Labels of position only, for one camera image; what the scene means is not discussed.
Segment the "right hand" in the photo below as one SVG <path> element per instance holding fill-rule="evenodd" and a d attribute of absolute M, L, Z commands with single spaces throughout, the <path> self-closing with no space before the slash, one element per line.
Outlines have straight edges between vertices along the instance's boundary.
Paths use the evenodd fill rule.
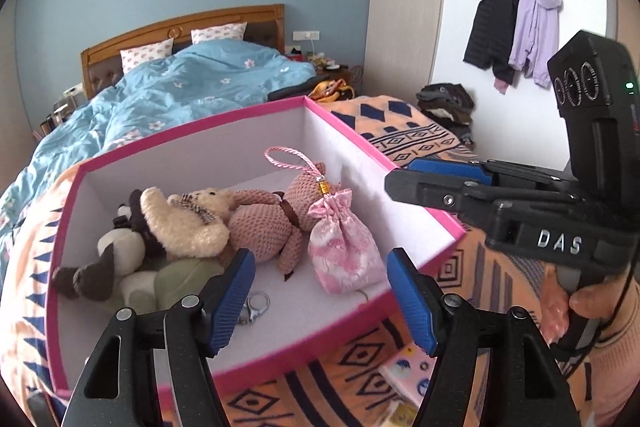
<path fill-rule="evenodd" d="M 540 331 L 544 340 L 551 345 L 566 334 L 570 310 L 588 320 L 607 322 L 614 315 L 625 281 L 625 274 L 617 275 L 568 295 L 558 282 L 555 266 L 546 265 L 540 297 Z"/>

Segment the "pink sleeve right forearm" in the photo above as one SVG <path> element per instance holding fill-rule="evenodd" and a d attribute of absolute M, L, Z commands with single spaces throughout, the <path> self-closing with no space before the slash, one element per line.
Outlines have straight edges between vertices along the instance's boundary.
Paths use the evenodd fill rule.
<path fill-rule="evenodd" d="M 612 426 L 639 382 L 639 284 L 631 283 L 620 310 L 623 321 L 612 324 L 613 335 L 596 343 L 592 367 L 591 413 L 586 426 Z"/>

